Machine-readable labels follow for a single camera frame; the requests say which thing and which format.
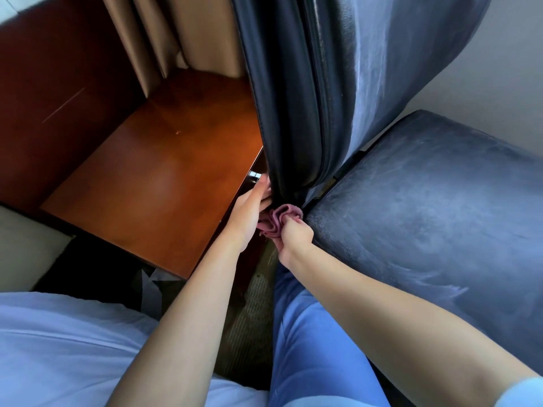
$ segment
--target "brown wooden table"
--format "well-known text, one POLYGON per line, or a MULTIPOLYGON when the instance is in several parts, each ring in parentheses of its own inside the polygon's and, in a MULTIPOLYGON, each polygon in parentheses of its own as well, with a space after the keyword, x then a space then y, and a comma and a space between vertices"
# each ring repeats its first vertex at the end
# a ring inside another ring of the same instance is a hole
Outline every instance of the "brown wooden table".
POLYGON ((180 70, 41 208, 188 277, 261 148, 246 79, 180 70))

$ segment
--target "brown curtain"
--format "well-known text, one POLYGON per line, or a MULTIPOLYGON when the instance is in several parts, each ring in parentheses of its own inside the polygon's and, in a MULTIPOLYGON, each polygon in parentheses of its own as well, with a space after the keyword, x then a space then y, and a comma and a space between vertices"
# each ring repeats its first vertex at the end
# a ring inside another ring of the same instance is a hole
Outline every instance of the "brown curtain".
POLYGON ((175 68, 245 72, 230 0, 104 0, 146 96, 175 68))

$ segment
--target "light blue sleeve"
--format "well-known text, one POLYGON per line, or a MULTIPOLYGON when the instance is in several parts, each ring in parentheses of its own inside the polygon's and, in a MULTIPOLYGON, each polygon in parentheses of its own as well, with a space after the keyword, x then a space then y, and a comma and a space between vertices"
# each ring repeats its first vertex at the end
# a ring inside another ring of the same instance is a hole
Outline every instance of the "light blue sleeve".
POLYGON ((543 407, 543 378, 515 384, 502 394, 495 407, 543 407))

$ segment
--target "blue pants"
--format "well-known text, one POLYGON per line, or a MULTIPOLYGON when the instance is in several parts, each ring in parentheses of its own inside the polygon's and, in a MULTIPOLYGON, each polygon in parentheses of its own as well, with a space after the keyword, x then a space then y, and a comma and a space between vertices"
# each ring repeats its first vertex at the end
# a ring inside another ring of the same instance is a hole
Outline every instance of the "blue pants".
POLYGON ((390 407, 366 356, 281 264, 274 301, 270 407, 314 396, 390 407))

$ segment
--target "beige curtain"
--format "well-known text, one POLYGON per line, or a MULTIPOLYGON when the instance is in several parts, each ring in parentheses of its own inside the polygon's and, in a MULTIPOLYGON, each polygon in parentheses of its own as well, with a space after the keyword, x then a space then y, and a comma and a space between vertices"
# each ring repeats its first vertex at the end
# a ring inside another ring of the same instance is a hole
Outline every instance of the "beige curtain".
POLYGON ((144 94, 175 68, 245 72, 230 0, 104 0, 144 94))

